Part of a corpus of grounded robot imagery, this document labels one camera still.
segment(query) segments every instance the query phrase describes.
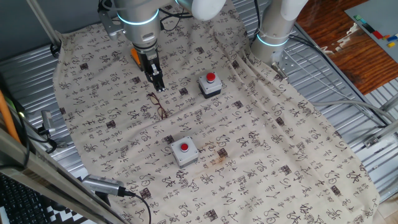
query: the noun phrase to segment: calligraphy print fabric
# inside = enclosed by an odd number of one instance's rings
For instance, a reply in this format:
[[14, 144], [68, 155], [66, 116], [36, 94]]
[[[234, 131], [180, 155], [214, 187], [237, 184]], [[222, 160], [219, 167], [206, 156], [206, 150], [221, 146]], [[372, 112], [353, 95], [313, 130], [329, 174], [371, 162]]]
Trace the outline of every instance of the calligraphy print fabric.
[[[379, 195], [364, 166], [314, 106], [251, 55], [231, 1], [210, 21], [162, 31], [160, 105], [123, 35], [113, 42], [98, 24], [60, 37], [54, 88], [81, 159], [90, 174], [144, 197], [153, 223], [372, 223]], [[206, 100], [197, 80], [207, 72], [223, 88]], [[200, 155], [179, 169], [170, 143], [185, 136]], [[110, 199], [127, 221], [148, 222], [138, 199]]]

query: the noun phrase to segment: orange object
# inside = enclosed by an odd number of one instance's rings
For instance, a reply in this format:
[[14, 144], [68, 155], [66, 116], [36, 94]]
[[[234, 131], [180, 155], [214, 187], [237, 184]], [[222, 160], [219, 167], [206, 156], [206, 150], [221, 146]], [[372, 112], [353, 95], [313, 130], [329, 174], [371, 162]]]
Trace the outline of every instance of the orange object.
[[138, 67], [141, 69], [141, 62], [139, 61], [138, 53], [135, 49], [131, 49], [131, 56], [137, 63]]
[[21, 143], [21, 140], [18, 137], [17, 130], [15, 129], [15, 124], [12, 120], [12, 116], [10, 113], [10, 110], [8, 109], [6, 99], [4, 99], [4, 96], [2, 92], [0, 91], [0, 112], [2, 114], [2, 117], [4, 119], [4, 122], [6, 123], [8, 133], [19, 143]]

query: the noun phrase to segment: red button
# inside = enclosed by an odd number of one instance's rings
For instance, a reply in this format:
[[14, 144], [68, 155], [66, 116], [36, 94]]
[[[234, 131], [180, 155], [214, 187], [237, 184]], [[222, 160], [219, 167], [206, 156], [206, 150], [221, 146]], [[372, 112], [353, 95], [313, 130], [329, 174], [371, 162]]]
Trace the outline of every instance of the red button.
[[187, 151], [188, 150], [188, 145], [187, 144], [182, 144], [181, 145], [181, 150], [184, 151], [184, 152]]
[[216, 79], [216, 75], [214, 73], [208, 73], [206, 76], [206, 79], [208, 82], [214, 82], [214, 80]]

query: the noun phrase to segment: metal frame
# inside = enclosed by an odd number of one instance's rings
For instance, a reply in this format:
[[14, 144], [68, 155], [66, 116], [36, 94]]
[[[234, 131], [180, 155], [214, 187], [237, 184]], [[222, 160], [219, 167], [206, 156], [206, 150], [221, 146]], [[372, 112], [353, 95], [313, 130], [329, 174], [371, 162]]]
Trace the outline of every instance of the metal frame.
[[[3, 129], [0, 129], [0, 145], [0, 165], [23, 164], [26, 148]], [[31, 152], [26, 169], [10, 167], [1, 172], [95, 223], [127, 223], [40, 149]]]
[[61, 41], [58, 38], [57, 34], [55, 33], [54, 28], [51, 26], [51, 23], [45, 16], [42, 8], [38, 4], [37, 0], [26, 0], [30, 8], [32, 9], [33, 13], [36, 15], [37, 19], [39, 20], [40, 24], [42, 25], [45, 33], [51, 40], [54, 46], [61, 47]]

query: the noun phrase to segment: colorful blocks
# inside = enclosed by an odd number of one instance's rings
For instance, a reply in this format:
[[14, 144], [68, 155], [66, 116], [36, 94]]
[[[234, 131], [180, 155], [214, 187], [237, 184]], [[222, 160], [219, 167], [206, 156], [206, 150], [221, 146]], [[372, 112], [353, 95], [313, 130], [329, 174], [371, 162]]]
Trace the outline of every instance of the colorful blocks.
[[354, 19], [356, 19], [357, 21], [359, 21], [359, 20], [362, 19], [362, 17], [361, 17], [360, 15], [356, 15], [356, 16], [354, 16]]
[[391, 48], [391, 47], [393, 47], [393, 46], [395, 46], [395, 45], [396, 45], [396, 43], [391, 42], [390, 44], [387, 44], [387, 47], [388, 47], [388, 48]]
[[394, 40], [396, 40], [396, 39], [398, 39], [397, 36], [392, 36], [392, 37], [387, 38], [387, 41], [388, 41], [388, 42], [391, 42], [391, 41], [394, 41]]
[[379, 31], [374, 31], [373, 33], [372, 33], [377, 39], [381, 39], [381, 38], [383, 38], [383, 35], [381, 35], [380, 33], [379, 33]]

